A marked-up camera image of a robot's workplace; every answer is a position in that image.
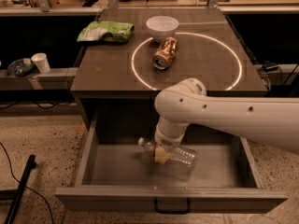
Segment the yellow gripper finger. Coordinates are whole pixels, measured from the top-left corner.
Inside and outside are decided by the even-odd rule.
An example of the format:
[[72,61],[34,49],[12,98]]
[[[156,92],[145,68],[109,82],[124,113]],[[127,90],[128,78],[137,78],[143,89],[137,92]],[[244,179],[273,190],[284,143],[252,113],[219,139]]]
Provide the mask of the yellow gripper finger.
[[155,161],[160,164],[165,164],[170,158],[170,151],[162,146],[157,146],[155,149]]

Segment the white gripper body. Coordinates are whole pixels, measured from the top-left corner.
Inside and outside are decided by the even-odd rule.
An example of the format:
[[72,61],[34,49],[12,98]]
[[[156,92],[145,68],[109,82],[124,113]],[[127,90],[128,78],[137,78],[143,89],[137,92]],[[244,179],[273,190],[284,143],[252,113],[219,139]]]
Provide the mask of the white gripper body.
[[176,148],[180,145],[185,134],[185,128],[180,126],[162,127],[157,126],[155,141],[165,148]]

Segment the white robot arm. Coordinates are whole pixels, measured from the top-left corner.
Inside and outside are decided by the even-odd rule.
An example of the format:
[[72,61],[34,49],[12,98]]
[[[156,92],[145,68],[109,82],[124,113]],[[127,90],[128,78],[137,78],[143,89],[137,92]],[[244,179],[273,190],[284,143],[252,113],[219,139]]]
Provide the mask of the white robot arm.
[[299,152],[299,99],[210,97],[203,83],[187,78],[160,91],[154,139],[171,152],[189,125],[203,125],[292,153]]

